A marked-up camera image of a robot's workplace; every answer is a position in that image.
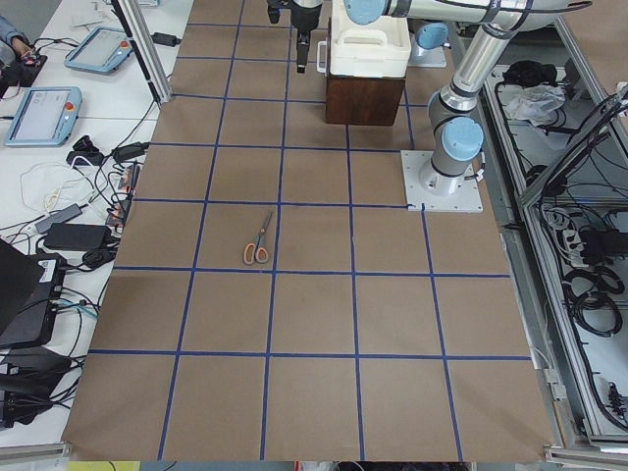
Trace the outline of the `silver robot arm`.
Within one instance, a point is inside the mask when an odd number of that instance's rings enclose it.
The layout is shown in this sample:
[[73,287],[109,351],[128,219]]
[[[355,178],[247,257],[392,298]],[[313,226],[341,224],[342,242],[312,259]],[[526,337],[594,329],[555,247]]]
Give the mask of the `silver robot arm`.
[[310,49],[311,32],[319,26],[322,0],[293,0],[290,23],[296,29],[296,71],[304,74]]
[[436,149],[419,171],[419,181],[431,194],[448,197],[457,192],[464,174],[484,141],[481,127],[469,117],[489,73],[519,31],[542,28],[563,13],[591,6],[590,1],[464,0],[464,1],[346,1],[348,17],[366,26],[382,16],[477,24],[449,84],[435,93],[429,117]]

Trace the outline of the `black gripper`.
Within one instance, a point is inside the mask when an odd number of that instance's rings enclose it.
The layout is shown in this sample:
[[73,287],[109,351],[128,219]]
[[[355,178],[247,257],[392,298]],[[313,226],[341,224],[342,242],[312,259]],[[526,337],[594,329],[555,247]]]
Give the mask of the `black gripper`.
[[314,24],[307,19],[296,19],[292,22],[292,26],[297,31],[296,71],[299,74],[304,74],[308,63],[309,44]]

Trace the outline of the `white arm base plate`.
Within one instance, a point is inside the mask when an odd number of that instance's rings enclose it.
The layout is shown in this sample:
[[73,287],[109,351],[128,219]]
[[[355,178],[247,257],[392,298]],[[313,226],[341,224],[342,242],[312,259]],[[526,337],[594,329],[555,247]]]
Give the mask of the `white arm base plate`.
[[481,213],[483,204],[468,163],[465,173],[444,177],[432,167],[432,151],[401,150],[406,207],[409,211]]
[[445,24],[428,24],[418,29],[412,39],[409,67],[444,68],[446,66],[445,44],[447,27]]

